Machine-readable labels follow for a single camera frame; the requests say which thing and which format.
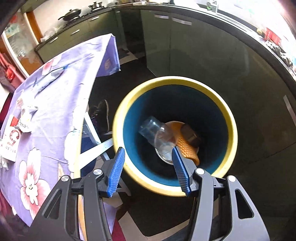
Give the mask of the brown woven snack wrapper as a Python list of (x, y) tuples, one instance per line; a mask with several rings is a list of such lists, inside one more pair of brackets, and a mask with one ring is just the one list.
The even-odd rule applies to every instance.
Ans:
[(192, 160), (196, 166), (199, 166), (200, 160), (197, 155), (199, 147), (195, 148), (185, 138), (185, 128), (187, 124), (180, 121), (169, 121), (166, 125), (173, 131), (176, 145), (180, 148), (182, 155)]

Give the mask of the clear plastic bottle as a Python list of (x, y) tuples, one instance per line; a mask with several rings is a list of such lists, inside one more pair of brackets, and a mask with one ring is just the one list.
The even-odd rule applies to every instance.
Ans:
[(159, 154), (171, 153), (176, 145), (175, 134), (172, 129), (153, 116), (150, 116), (140, 125), (138, 132), (158, 150)]

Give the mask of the white red milk carton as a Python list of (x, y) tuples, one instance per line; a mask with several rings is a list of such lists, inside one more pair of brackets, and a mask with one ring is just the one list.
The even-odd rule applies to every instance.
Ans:
[(18, 121), (18, 118), (14, 117), (12, 114), (9, 116), (2, 139), (2, 157), (12, 162), (16, 161), (18, 146), (22, 135), (22, 132), (17, 128)]

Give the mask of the yellow blue trash bin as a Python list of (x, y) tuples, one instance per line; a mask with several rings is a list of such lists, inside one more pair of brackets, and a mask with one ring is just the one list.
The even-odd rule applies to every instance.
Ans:
[(207, 85), (179, 76), (158, 77), (135, 87), (113, 120), (114, 147), (125, 149), (124, 170), (138, 185), (165, 196), (183, 197), (173, 165), (156, 141), (185, 147), (197, 167), (222, 178), (237, 151), (234, 116)]

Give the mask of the purple floral tablecloth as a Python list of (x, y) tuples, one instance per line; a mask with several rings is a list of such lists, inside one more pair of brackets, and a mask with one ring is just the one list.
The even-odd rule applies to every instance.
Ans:
[[(1, 192), (26, 225), (57, 181), (81, 169), (82, 126), (94, 81), (119, 69), (115, 37), (102, 35), (52, 58), (15, 90), (1, 128)], [(11, 114), (22, 132), (15, 162), (2, 157)]]

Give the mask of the dark base cabinets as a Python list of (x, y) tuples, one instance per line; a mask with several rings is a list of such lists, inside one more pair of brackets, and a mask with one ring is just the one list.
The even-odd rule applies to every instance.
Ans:
[(196, 79), (218, 92), (236, 119), (237, 159), (295, 159), (295, 76), (250, 29), (176, 6), (121, 6), (127, 46), (156, 76)]

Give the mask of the green drawer cabinets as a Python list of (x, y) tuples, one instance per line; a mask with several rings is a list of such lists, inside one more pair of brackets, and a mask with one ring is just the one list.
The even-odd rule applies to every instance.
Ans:
[(97, 36), (118, 35), (118, 26), (114, 11), (94, 14), (62, 29), (54, 36), (35, 48), (35, 52), (45, 63), (58, 54)]

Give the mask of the black wok on stove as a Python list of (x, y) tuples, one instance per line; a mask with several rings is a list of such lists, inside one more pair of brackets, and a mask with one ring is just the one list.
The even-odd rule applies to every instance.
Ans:
[(66, 13), (64, 16), (61, 16), (58, 18), (58, 20), (62, 19), (64, 21), (70, 21), (76, 17), (78, 17), (81, 13), (81, 9), (70, 9), (68, 13)]

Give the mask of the steel pot on stove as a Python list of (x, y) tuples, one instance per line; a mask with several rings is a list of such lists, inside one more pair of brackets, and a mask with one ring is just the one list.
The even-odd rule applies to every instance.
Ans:
[(89, 5), (88, 7), (90, 8), (91, 11), (97, 11), (104, 8), (102, 2), (96, 2), (96, 1), (93, 4)]

